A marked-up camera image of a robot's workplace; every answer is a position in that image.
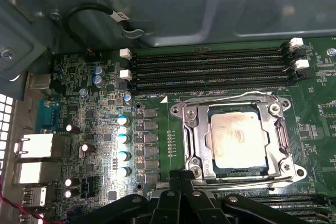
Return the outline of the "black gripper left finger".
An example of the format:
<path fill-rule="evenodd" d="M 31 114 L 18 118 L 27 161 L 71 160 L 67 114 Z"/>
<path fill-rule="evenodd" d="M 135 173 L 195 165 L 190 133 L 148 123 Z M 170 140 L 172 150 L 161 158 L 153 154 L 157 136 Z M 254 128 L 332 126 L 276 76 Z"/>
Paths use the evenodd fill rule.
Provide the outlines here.
<path fill-rule="evenodd" d="M 169 188 L 155 191 L 151 199 L 127 195 L 71 223 L 179 223 L 181 171 L 170 171 Z"/>

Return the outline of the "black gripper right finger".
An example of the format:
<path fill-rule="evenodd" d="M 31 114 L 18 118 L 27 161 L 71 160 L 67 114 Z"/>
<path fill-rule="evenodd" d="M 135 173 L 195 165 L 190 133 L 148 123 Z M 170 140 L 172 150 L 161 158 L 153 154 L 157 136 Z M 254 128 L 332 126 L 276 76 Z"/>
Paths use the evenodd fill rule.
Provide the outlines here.
<path fill-rule="evenodd" d="M 222 200 L 195 189 L 191 171 L 181 171 L 181 189 L 198 223 L 306 223 L 242 195 L 231 194 Z"/>

